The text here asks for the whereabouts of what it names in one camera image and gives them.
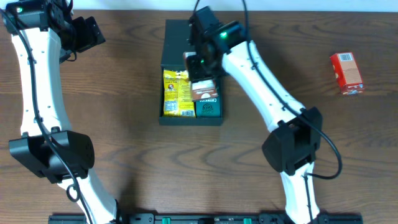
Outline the brown Pocky box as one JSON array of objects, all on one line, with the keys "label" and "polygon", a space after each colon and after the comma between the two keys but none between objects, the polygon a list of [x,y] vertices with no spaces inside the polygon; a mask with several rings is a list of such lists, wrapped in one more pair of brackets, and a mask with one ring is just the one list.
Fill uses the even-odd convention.
[{"label": "brown Pocky box", "polygon": [[199,101],[199,100],[219,97],[218,88],[215,80],[205,80],[197,83],[192,83],[190,81],[190,89],[192,93],[192,101]]}]

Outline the yellow snack bag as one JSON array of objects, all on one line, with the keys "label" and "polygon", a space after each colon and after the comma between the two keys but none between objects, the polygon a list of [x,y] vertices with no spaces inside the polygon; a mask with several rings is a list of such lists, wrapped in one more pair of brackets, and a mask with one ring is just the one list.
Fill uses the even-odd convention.
[{"label": "yellow snack bag", "polygon": [[195,117],[191,83],[186,70],[164,70],[164,116]]}]

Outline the teal Chunkies cookie box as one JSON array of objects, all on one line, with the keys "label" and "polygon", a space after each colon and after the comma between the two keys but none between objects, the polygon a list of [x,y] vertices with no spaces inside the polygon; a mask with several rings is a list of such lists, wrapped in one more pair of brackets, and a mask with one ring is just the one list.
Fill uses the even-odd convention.
[{"label": "teal Chunkies cookie box", "polygon": [[221,116],[220,97],[196,101],[195,106],[197,117],[211,118]]}]

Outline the red orange snack box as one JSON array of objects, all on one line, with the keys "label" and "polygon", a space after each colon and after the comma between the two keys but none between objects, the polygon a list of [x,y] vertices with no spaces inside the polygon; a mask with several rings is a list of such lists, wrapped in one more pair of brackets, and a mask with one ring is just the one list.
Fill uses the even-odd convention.
[{"label": "red orange snack box", "polygon": [[330,60],[342,95],[356,95],[364,91],[363,79],[352,52],[335,53]]}]

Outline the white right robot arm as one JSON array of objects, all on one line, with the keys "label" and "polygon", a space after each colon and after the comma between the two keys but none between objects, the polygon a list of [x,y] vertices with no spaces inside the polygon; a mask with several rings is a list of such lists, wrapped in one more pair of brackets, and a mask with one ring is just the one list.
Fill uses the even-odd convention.
[{"label": "white right robot arm", "polygon": [[313,222],[320,210],[309,173],[320,146],[316,132],[322,126],[320,112],[306,109],[280,84],[238,21],[223,24],[206,6],[194,12],[188,24],[188,41],[195,51],[185,59],[190,81],[230,75],[238,82],[268,129],[262,151],[282,178],[287,216],[294,223]]}]

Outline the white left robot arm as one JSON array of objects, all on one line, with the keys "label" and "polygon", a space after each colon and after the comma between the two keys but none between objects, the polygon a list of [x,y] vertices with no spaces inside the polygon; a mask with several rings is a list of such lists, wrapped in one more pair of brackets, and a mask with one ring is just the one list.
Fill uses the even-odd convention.
[{"label": "white left robot arm", "polygon": [[60,65],[105,39],[93,17],[73,16],[71,1],[16,1],[1,10],[21,72],[21,136],[11,156],[61,187],[83,210],[82,223],[122,223],[117,200],[94,169],[89,136],[72,130],[63,102]]}]

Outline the dark green box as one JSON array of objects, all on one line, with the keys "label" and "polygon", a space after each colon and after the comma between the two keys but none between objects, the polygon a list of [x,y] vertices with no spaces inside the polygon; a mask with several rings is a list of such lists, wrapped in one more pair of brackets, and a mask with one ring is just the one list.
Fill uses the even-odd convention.
[{"label": "dark green box", "polygon": [[167,19],[165,21],[165,37],[160,63],[160,101],[159,101],[159,124],[163,126],[221,126],[223,124],[223,88],[222,80],[219,79],[220,115],[218,117],[172,117],[164,116],[164,81],[163,71],[184,70],[184,52],[193,52],[194,47],[188,43],[190,27],[187,20]]}]

